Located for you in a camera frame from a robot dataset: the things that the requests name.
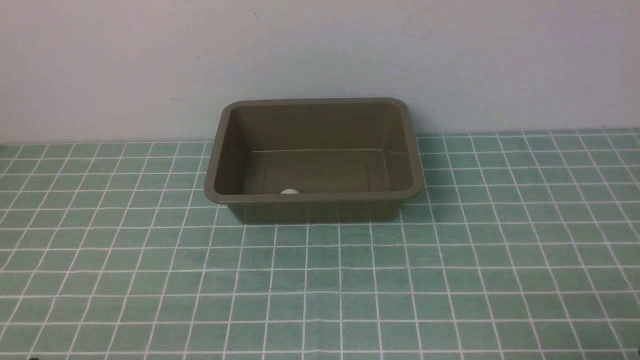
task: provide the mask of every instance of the white wall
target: white wall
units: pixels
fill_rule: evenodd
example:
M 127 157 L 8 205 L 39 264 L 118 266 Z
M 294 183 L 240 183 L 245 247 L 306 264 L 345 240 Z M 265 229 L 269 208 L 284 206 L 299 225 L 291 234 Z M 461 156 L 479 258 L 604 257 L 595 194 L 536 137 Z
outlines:
M 0 142 L 211 138 L 240 99 L 426 131 L 640 124 L 638 0 L 0 0 Z

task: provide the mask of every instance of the table surface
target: table surface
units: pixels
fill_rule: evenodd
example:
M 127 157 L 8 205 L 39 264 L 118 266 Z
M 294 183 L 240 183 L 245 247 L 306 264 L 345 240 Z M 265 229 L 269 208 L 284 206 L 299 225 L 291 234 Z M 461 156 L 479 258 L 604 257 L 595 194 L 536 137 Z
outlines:
M 636 358 L 640 129 L 418 142 L 395 221 L 278 226 L 211 142 L 0 146 L 0 360 Z

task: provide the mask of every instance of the white grout line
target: white grout line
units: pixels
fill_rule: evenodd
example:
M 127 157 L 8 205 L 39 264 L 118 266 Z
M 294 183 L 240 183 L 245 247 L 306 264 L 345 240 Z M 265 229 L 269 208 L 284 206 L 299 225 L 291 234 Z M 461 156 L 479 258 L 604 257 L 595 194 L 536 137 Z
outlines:
M 376 255 L 373 247 L 373 228 L 371 225 L 371 221 L 369 221 L 369 239 L 371 241 L 371 267 L 373 268 L 373 290 L 375 291 L 374 298 L 376 300 L 376 319 L 378 323 L 378 346 L 380 349 L 380 360 L 383 359 L 383 346 L 382 346 L 382 325 L 380 322 L 380 302 L 378 301 L 378 274 L 376 274 Z
M 402 247 L 404 248 L 404 260 L 406 261 L 406 271 L 409 277 L 409 291 L 411 292 L 411 304 L 413 306 L 413 319 L 415 320 L 415 333 L 418 337 L 418 348 L 424 350 L 422 347 L 422 336 L 420 336 L 420 324 L 418 322 L 418 310 L 415 305 L 415 292 L 413 291 L 413 275 L 411 274 L 411 264 L 409 262 L 409 250 L 407 249 L 406 236 L 404 233 L 404 223 L 402 217 L 402 211 L 399 212 L 400 216 L 400 230 L 402 231 Z M 424 360 L 424 354 L 420 353 L 420 359 Z
M 236 268 L 236 280 L 234 282 L 234 292 L 231 293 L 231 306 L 229 307 L 229 324 L 227 325 L 227 332 L 225 333 L 225 344 L 223 347 L 223 353 L 222 353 L 222 360 L 225 360 L 227 358 L 227 354 L 229 353 L 228 351 L 228 345 L 229 345 L 229 332 L 231 331 L 231 318 L 232 315 L 234 313 L 234 305 L 236 303 L 236 296 L 237 296 L 237 287 L 238 287 L 238 278 L 240 278 L 240 260 L 242 260 L 242 253 L 243 253 L 243 248 L 242 246 L 244 245 L 244 239 L 246 238 L 246 226 L 244 226 L 243 231 L 242 231 L 242 241 L 240 243 L 240 251 L 238 254 L 238 265 Z
M 578 139 L 580 139 L 580 143 L 581 143 L 581 144 L 582 144 L 582 146 L 586 149 L 587 147 L 585 146 L 585 144 L 584 144 L 584 142 L 582 141 L 582 139 L 581 139 L 580 137 L 578 137 Z M 553 141 L 554 145 L 557 147 L 556 139 L 555 139 L 553 136 L 551 137 L 551 140 Z M 563 156 L 563 155 L 561 155 L 560 157 L 561 157 L 561 159 L 562 159 L 563 163 L 564 163 L 564 164 L 566 164 L 566 160 L 565 160 L 564 156 Z M 576 180 L 575 180 L 575 176 L 573 175 L 573 173 L 572 173 L 572 172 L 569 172 L 569 176 L 571 177 L 572 181 L 573 181 L 574 183 L 576 183 L 576 184 L 577 184 L 577 182 L 576 182 Z M 602 238 L 603 238 L 603 239 L 605 239 L 605 243 L 606 243 L 606 242 L 607 242 L 606 234 L 604 233 L 604 231 L 602 231 L 602 228 L 600 227 L 600 225 L 599 225 L 597 222 L 595 222 L 596 216 L 594 216 L 594 214 L 593 214 L 593 212 L 592 212 L 591 208 L 589 207 L 589 204 L 588 204 L 588 202 L 587 202 L 587 200 L 586 200 L 586 198 L 585 198 L 585 196 L 584 196 L 584 194 L 583 194 L 583 192 L 582 192 L 582 189 L 580 189 L 580 187 L 579 187 L 579 186 L 578 186 L 577 188 L 578 188 L 578 193 L 580 194 L 580 197 L 581 197 L 581 198 L 582 198 L 582 200 L 584 201 L 584 204 L 585 204 L 585 206 L 587 207 L 587 210 L 589 211 L 589 214 L 591 215 L 591 218 L 593 219 L 594 223 L 595 223 L 595 224 L 596 224 L 596 226 L 598 227 L 598 230 L 599 230 L 599 231 L 600 231 L 600 233 L 602 234 Z M 609 185 L 607 185 L 607 189 L 609 190 L 609 192 L 611 193 L 611 196 L 613 197 L 613 193 L 611 192 L 611 189 L 609 189 Z M 556 204 L 556 211 L 558 211 L 558 214 L 559 214 L 559 216 L 560 216 L 560 219 L 564 222 L 563 214 L 559 211 L 559 208 L 558 208 L 557 204 Z M 569 228 L 568 228 L 568 226 L 566 225 L 566 223 L 564 224 L 564 227 L 565 227 L 565 229 L 566 229 L 567 231 L 569 230 Z M 588 280 L 588 282 L 589 282 L 589 285 L 591 286 L 591 288 L 592 288 L 592 289 L 594 289 L 594 290 L 595 290 L 595 289 L 596 289 L 596 286 L 595 286 L 595 284 L 594 284 L 594 282 L 593 282 L 593 279 L 591 278 L 591 274 L 588 272 L 587 266 L 584 264 L 584 260 L 583 260 L 583 258 L 582 258 L 582 255 L 580 254 L 580 251 L 579 251 L 579 249 L 578 249 L 578 246 L 576 245 L 575 238 L 573 237 L 573 235 L 571 234 L 571 232 L 569 232 L 569 235 L 570 235 L 570 237 L 571 237 L 571 239 L 572 239 L 573 246 L 575 247 L 575 253 L 576 253 L 577 257 L 578 257 L 578 260 L 579 260 L 579 262 L 580 262 L 580 265 L 582 265 L 582 266 L 583 266 L 583 268 L 584 268 L 584 273 L 585 273 L 585 275 L 586 275 L 586 277 L 587 277 L 587 280 Z M 607 247 L 609 248 L 609 252 L 612 252 L 612 251 L 611 251 L 611 247 L 610 247 L 610 245 L 607 245 Z M 598 305 L 600 306 L 600 309 L 602 310 L 602 313 L 604 314 L 605 319 L 607 320 L 607 324 L 609 325 L 609 328 L 611 329 L 611 333 L 612 333 L 612 334 L 613 334 L 613 336 L 615 337 L 616 342 L 618 342 L 618 345 L 620 346 L 620 348 L 623 348 L 623 347 L 622 347 L 622 342 L 620 341 L 620 338 L 619 338 L 619 336 L 618 336 L 618 333 L 616 332 L 615 327 L 613 326 L 613 324 L 611 323 L 611 321 L 610 321 L 610 319 L 609 319 L 609 314 L 608 314 L 608 312 L 607 312 L 606 307 L 604 306 L 604 303 L 602 302 L 602 299 L 601 299 L 601 297 L 600 297 L 600 294 L 596 292 L 596 293 L 595 293 L 595 295 L 596 295 L 596 299 L 597 299 L 597 301 L 598 301 Z M 583 348 L 583 344 L 580 342 L 580 339 L 578 338 L 578 336 L 576 336 L 576 341 L 577 341 L 578 347 L 579 347 L 579 348 Z
M 147 152 L 147 156 L 151 153 L 151 148 L 153 148 L 153 145 L 151 145 L 149 147 L 149 150 Z M 143 167 L 147 166 L 147 159 L 145 159 Z M 135 186 L 136 188 L 140 185 L 140 179 L 142 179 L 142 175 L 138 176 L 138 180 L 136 181 L 136 186 Z M 131 198 L 129 199 L 129 205 L 131 205 L 131 202 L 133 201 L 133 196 L 134 196 L 134 194 L 131 194 Z M 153 225 L 153 221 L 155 221 L 155 219 L 156 219 L 156 214 L 157 214 L 157 210 L 154 213 L 154 217 L 153 217 L 153 219 L 151 221 L 152 225 Z M 120 220 L 120 226 L 116 230 L 116 234 L 114 234 L 114 237 L 113 237 L 114 238 L 114 243 L 115 243 L 115 239 L 118 236 L 118 233 L 122 229 L 122 224 L 123 224 L 124 218 L 126 216 L 127 216 L 127 212 L 125 212 L 122 215 L 122 219 Z M 138 269 L 140 268 L 140 263 L 142 262 L 142 257 L 144 255 L 145 249 L 146 249 L 145 246 L 147 245 L 147 241 L 149 239 L 149 235 L 150 234 L 151 234 L 151 228 L 147 231 L 147 234 L 145 235 L 145 240 L 143 241 L 142 247 L 140 248 L 140 254 L 138 255 L 138 261 L 136 262 L 136 268 L 133 270 L 133 274 L 131 274 L 131 280 L 129 281 L 129 286 L 127 287 L 127 295 L 125 295 L 125 297 L 124 297 L 124 299 L 122 301 L 122 308 L 120 309 L 120 314 L 118 315 L 118 321 L 116 323 L 116 327 L 113 329 L 113 334 L 111 335 L 111 340 L 109 341 L 109 346 L 107 347 L 107 353 L 110 352 L 111 351 L 111 347 L 113 347 L 113 342 L 115 341 L 115 338 L 116 338 L 116 335 L 117 335 L 117 332 L 118 332 L 118 327 L 120 326 L 120 322 L 122 321 L 122 315 L 124 314 L 125 308 L 127 306 L 127 301 L 129 300 L 130 296 L 134 296 L 134 295 L 130 295 L 131 294 L 131 289 L 133 288 L 133 282 L 134 282 L 134 280 L 136 278 L 136 274 L 138 273 Z M 112 244 L 110 249 L 111 250 L 115 250 L 117 248 L 115 248 L 113 246 L 113 244 Z
M 175 165 L 175 155 L 177 155 L 178 148 L 180 147 L 181 143 L 182 142 L 178 143 L 178 146 L 176 147 L 175 152 L 173 153 L 174 157 L 173 157 L 173 160 L 172 160 L 171 169 L 173 169 L 173 166 Z M 197 182 L 198 182 L 198 177 L 196 176 L 194 178 L 194 180 L 193 180 L 193 185 L 191 187 L 191 196 L 189 198 L 189 203 L 193 199 L 193 193 L 195 191 Z M 165 190 L 167 190 L 167 184 L 168 183 L 169 183 L 169 177 L 167 176 L 166 181 L 164 182 L 163 192 Z M 158 207 L 156 208 L 156 212 L 154 213 L 154 218 L 153 218 L 152 224 L 153 224 L 153 222 L 156 221 L 156 216 L 157 216 L 159 207 L 160 207 L 160 204 L 158 203 Z M 180 237 L 182 236 L 182 231 L 184 230 L 184 224 L 187 221 L 187 216 L 188 215 L 189 215 L 188 213 L 185 213 L 184 214 L 184 218 L 182 219 L 182 225 L 180 226 L 180 231 L 178 233 L 178 237 L 175 240 L 175 246 L 173 248 L 173 254 L 171 255 L 171 261 L 170 261 L 170 264 L 169 264 L 169 270 L 171 270 L 173 268 L 173 262 L 175 261 L 175 255 L 176 255 L 176 253 L 178 251 L 178 243 L 180 242 Z M 169 271 L 169 272 L 167 272 L 166 277 L 164 278 L 162 295 L 160 296 L 160 302 L 158 303 L 158 309 L 156 310 L 156 315 L 154 316 L 154 324 L 151 325 L 151 331 L 149 333 L 149 339 L 147 341 L 147 346 L 145 348 L 145 356 L 144 356 L 145 360 L 147 360 L 149 349 L 151 347 L 151 342 L 153 341 L 153 338 L 154 338 L 154 331 L 156 329 L 156 323 L 158 322 L 158 316 L 160 316 L 160 310 L 162 309 L 162 303 L 163 303 L 164 295 L 166 294 L 167 285 L 169 284 L 170 276 L 171 276 L 171 272 Z
M 447 150 L 447 142 L 444 141 L 444 138 L 442 140 L 443 140 L 445 151 L 446 151 Z M 449 154 L 447 154 L 447 161 L 451 165 L 451 158 L 449 157 Z M 451 171 L 451 177 L 453 178 L 453 184 L 455 185 L 456 184 L 456 177 L 455 177 L 453 171 Z M 458 190 L 457 187 L 456 187 L 456 193 L 458 194 L 458 198 L 460 199 L 460 191 Z M 474 253 L 474 259 L 476 260 L 476 264 L 478 264 L 479 261 L 478 261 L 478 256 L 477 256 L 477 252 L 476 252 L 476 246 L 474 244 L 473 237 L 471 236 L 471 230 L 469 230 L 469 224 L 467 222 L 467 215 L 465 214 L 464 211 L 462 211 L 462 219 L 464 220 L 465 227 L 467 229 L 467 236 L 469 237 L 469 242 L 471 243 L 471 249 L 472 249 L 472 252 Z M 440 259 L 441 259 L 441 261 L 443 262 L 443 265 L 444 265 L 444 261 L 445 261 L 444 255 L 441 256 Z M 489 302 L 489 295 L 487 294 L 486 285 L 484 284 L 484 278 L 482 276 L 482 273 L 480 272 L 480 268 L 477 269 L 477 274 L 478 274 L 478 278 L 480 278 L 480 284 L 482 285 L 482 289 L 483 289 L 483 293 L 484 293 L 484 301 L 486 301 L 486 304 L 487 304 L 487 307 L 488 307 L 488 310 L 489 310 L 489 317 L 490 317 L 490 319 L 492 321 L 493 333 L 495 335 L 495 339 L 496 339 L 496 342 L 498 344 L 498 351 L 500 352 L 500 358 L 502 360 L 504 360 L 504 352 L 502 351 L 502 341 L 500 339 L 500 334 L 498 333 L 498 328 L 497 328 L 497 326 L 495 324 L 495 319 L 493 317 L 493 310 L 491 309 L 491 302 Z

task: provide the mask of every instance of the green tile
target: green tile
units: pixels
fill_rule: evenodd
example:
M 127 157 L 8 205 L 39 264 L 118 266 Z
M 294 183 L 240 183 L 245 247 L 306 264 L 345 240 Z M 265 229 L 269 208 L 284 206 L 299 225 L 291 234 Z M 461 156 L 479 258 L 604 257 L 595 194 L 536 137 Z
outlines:
M 481 273 L 487 291 L 519 291 L 518 282 L 512 269 L 482 269 Z M 472 284 L 474 291 L 481 291 L 481 284 L 480 288 L 475 281 Z
M 609 318 L 640 318 L 640 306 L 631 293 L 603 293 L 600 300 Z
M 88 297 L 56 297 L 49 322 L 79 322 L 87 307 Z
M 151 229 L 147 239 L 149 247 L 173 247 L 178 242 L 180 229 Z
M 346 322 L 342 324 L 344 350 L 378 350 L 378 326 L 370 322 Z
M 99 209 L 95 212 L 95 217 L 91 226 L 111 226 L 118 227 L 122 222 L 125 209 Z
M 210 226 L 216 216 L 216 208 L 189 209 L 184 221 L 185 226 Z
M 134 270 L 140 258 L 140 250 L 111 250 L 105 270 Z
M 47 219 L 45 216 L 47 212 L 43 212 L 42 214 L 43 215 L 39 216 L 39 222 L 50 224 L 52 222 L 51 218 Z M 36 211 L 34 210 L 9 210 L 6 212 L 4 220 L 0 223 L 0 227 L 27 228 L 31 219 L 34 218 L 34 215 L 36 215 Z
M 269 320 L 302 320 L 303 295 L 272 295 Z
M 309 268 L 338 267 L 338 247 L 310 247 L 307 249 L 307 263 Z
M 150 351 L 184 351 L 189 324 L 157 324 L 153 329 Z
M 207 260 L 208 269 L 235 269 L 238 267 L 239 249 L 211 249 Z M 262 258 L 263 266 L 271 268 L 271 255 L 264 254 Z
M 369 247 L 343 246 L 340 249 L 342 266 L 351 268 L 372 267 L 372 255 Z
M 567 228 L 575 242 L 599 243 L 604 241 L 595 224 L 567 224 Z
M 614 203 L 591 203 L 589 208 L 597 221 L 625 221 L 625 216 Z
M 458 331 L 463 350 L 498 349 L 495 331 L 490 322 L 459 322 Z
M 145 165 L 145 159 L 131 159 L 124 158 L 120 159 L 118 166 L 116 167 L 116 173 L 124 173 L 124 172 L 142 172 L 142 168 Z
M 29 352 L 38 336 L 40 325 L 7 325 L 2 339 L 2 352 Z
M 618 342 L 607 322 L 574 322 L 575 332 L 585 349 L 617 348 Z
M 117 322 L 123 305 L 123 297 L 93 297 L 84 321 Z
M 343 268 L 342 290 L 349 292 L 374 291 L 373 270 Z
M 52 298 L 26 298 L 20 301 L 12 322 L 44 322 L 51 308 Z
M 404 247 L 375 246 L 373 255 L 376 267 L 378 268 L 406 266 Z
M 232 323 L 227 335 L 227 351 L 262 350 L 264 331 L 263 323 Z
M 131 199 L 132 191 L 123 191 L 123 190 L 114 190 L 107 191 L 104 193 L 104 197 L 102 198 L 102 202 L 100 203 L 101 208 L 126 208 L 129 206 L 129 201 Z
M 415 324 L 385 322 L 380 325 L 385 350 L 420 350 Z
M 414 295 L 419 320 L 450 320 L 451 305 L 448 295 Z
M 528 318 L 527 307 L 521 295 L 489 295 L 488 298 L 494 318 Z
M 298 350 L 302 347 L 302 323 L 269 323 L 266 350 Z
M 149 156 L 175 156 L 179 143 L 154 143 Z
M 536 336 L 529 322 L 497 323 L 496 328 L 503 350 L 535 350 Z
M 129 290 L 132 272 L 103 273 L 95 293 L 98 295 L 125 295 Z
M 419 323 L 423 350 L 457 350 L 458 340 L 453 323 Z
M 628 284 L 617 268 L 589 268 L 588 273 L 595 290 L 628 290 Z
M 578 253 L 586 266 L 615 265 L 616 261 L 611 256 L 606 245 L 577 245 Z
M 404 205 L 400 207 L 400 214 L 403 222 L 409 224 L 431 222 L 431 212 L 429 206 L 425 205 Z
M 79 250 L 71 270 L 100 270 L 107 258 L 107 253 L 107 250 Z
M 5 264 L 3 270 L 34 270 L 38 266 L 43 254 L 44 251 L 41 250 L 26 250 L 14 252 L 9 262 Z
M 128 297 L 120 321 L 152 322 L 156 318 L 156 311 L 159 304 L 159 297 Z
M 115 325 L 95 325 L 84 323 L 80 325 L 76 342 L 72 348 L 74 352 L 103 352 L 109 347 Z
M 47 217 L 52 217 L 51 223 L 57 225 L 57 216 L 64 214 L 62 210 L 50 210 L 50 211 L 59 211 L 59 213 L 50 213 L 46 215 Z M 61 226 L 63 227 L 88 227 L 92 221 L 93 214 L 95 212 L 93 210 L 87 209 L 70 209 L 65 214 L 65 218 L 62 220 Z
M 94 159 L 87 171 L 90 174 L 110 174 L 118 165 L 117 159 Z
M 111 176 L 108 174 L 85 175 L 80 190 L 104 190 L 107 188 L 110 178 Z
M 35 352 L 67 352 L 76 335 L 77 325 L 45 325 L 35 344 Z
M 194 294 L 200 286 L 200 272 L 170 272 L 166 284 L 167 294 Z
M 491 318 L 484 295 L 451 295 L 451 302 L 457 320 Z
M 196 297 L 164 297 L 160 305 L 157 321 L 188 322 L 191 321 Z
M 170 227 L 181 226 L 186 214 L 186 209 L 158 209 L 153 226 Z
M 468 229 L 465 225 L 436 225 L 436 233 L 441 244 L 470 243 Z
M 600 172 L 608 183 L 632 183 L 634 181 L 629 171 L 624 167 L 602 167 Z
M 339 279 L 338 270 L 307 271 L 307 290 L 308 291 L 339 291 L 340 279 Z
M 198 172 L 201 158 L 176 158 L 172 172 Z
M 160 207 L 186 207 L 189 206 L 189 200 L 191 200 L 191 190 L 166 190 L 162 193 Z M 153 199 L 151 202 L 157 205 L 157 201 L 155 199 Z
M 171 170 L 173 158 L 149 158 L 143 170 L 144 173 L 166 173 Z
M 477 270 L 452 269 L 446 270 L 449 289 L 458 291 L 482 291 L 482 282 Z
M 166 272 L 136 272 L 131 293 L 134 295 L 161 294 L 166 276 Z
M 476 254 L 479 266 L 511 266 L 509 253 L 504 245 L 478 245 Z
M 497 224 L 470 224 L 468 230 L 471 234 L 471 240 L 475 244 L 504 242 Z
M 343 295 L 342 318 L 347 320 L 375 320 L 375 295 Z
M 563 294 L 562 298 L 570 318 L 603 318 L 598 297 L 594 294 Z
M 305 350 L 340 350 L 340 324 L 307 322 L 305 324 Z
M 273 256 L 274 268 L 305 268 L 305 248 L 276 248 Z
M 542 250 L 537 245 L 510 245 L 511 259 L 515 266 L 545 266 Z
M 568 350 L 578 346 L 569 323 L 536 322 L 534 326 L 543 350 Z
M 139 174 L 114 174 L 111 176 L 109 190 L 133 190 L 138 184 Z
M 409 276 L 405 269 L 375 270 L 378 291 L 407 292 L 410 290 Z
M 548 269 L 516 269 L 524 291 L 554 291 L 554 283 Z
M 171 174 L 166 181 L 167 189 L 193 189 L 195 174 Z
M 474 248 L 471 246 L 443 245 L 440 251 L 444 266 L 477 266 Z
M 55 295 L 62 285 L 65 274 L 36 273 L 34 274 L 25 295 Z
M 307 294 L 307 320 L 338 320 L 340 316 L 339 303 L 339 294 Z
M 521 204 L 496 204 L 495 212 L 500 222 L 528 222 L 529 217 Z
M 240 260 L 240 268 L 242 269 L 268 269 L 271 268 L 273 258 L 273 249 L 264 248 L 248 248 L 244 249 Z M 304 267 L 304 259 L 297 259 Z
M 154 209 L 128 209 L 122 220 L 122 226 L 127 227 L 147 227 L 151 226 L 154 214 Z
M 122 156 L 147 156 L 151 149 L 151 143 L 128 143 Z
M 148 229 L 119 229 L 114 247 L 141 247 L 147 238 Z
M 151 335 L 152 326 L 119 325 L 113 338 L 111 351 L 144 351 Z
M 168 175 L 166 174 L 142 174 L 136 188 L 138 190 L 162 190 L 167 179 Z
M 303 271 L 298 272 L 298 275 L 301 278 L 304 278 Z M 236 292 L 238 293 L 258 293 L 258 292 L 266 292 L 269 290 L 269 280 L 271 278 L 271 272 L 269 270 L 240 271 L 238 272 L 237 276 L 238 276 L 238 279 L 237 279 Z M 273 277 L 273 283 L 276 284 L 275 273 Z M 298 290 L 301 287 L 303 287 L 303 284 L 298 283 L 297 285 L 298 286 L 295 287 L 295 290 Z
M 192 351 L 222 351 L 225 347 L 226 333 L 226 324 L 193 324 L 188 349 Z
M 74 272 L 68 275 L 62 286 L 62 295 L 90 295 L 95 287 L 98 274 L 95 272 Z
M 640 334 L 640 322 L 613 322 L 616 334 L 625 348 L 636 348 L 637 334 Z
M 581 268 L 552 270 L 560 291 L 593 291 L 587 273 Z
M 38 270 L 67 271 L 75 256 L 73 250 L 46 252 Z

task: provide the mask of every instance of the white ball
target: white ball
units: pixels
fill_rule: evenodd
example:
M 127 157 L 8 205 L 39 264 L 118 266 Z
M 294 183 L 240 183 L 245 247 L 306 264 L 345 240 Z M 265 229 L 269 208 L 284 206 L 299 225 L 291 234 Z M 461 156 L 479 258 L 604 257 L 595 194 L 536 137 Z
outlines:
M 300 193 L 296 189 L 284 189 L 280 193 Z

